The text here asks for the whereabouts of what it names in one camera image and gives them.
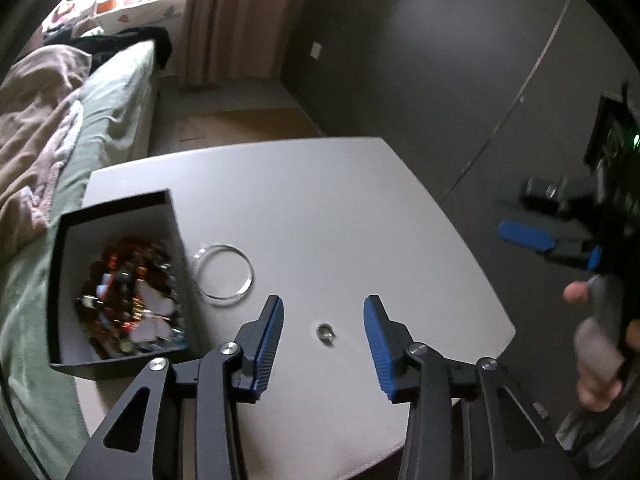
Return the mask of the right hand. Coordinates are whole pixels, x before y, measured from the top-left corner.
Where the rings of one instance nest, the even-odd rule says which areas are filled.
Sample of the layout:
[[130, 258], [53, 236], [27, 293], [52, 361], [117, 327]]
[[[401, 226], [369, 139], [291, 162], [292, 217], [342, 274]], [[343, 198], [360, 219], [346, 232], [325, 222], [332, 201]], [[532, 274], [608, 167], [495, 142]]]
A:
[[[597, 307], [600, 313], [611, 313], [608, 307], [622, 303], [622, 293], [608, 278], [596, 275], [588, 281], [574, 281], [566, 285], [563, 300], [579, 307]], [[595, 413], [606, 411], [623, 392], [625, 381], [618, 377], [626, 358], [618, 348], [620, 335], [623, 347], [639, 352], [639, 319], [620, 321], [611, 336], [595, 317], [586, 318], [576, 328], [574, 348], [577, 360], [578, 399], [582, 406]]]

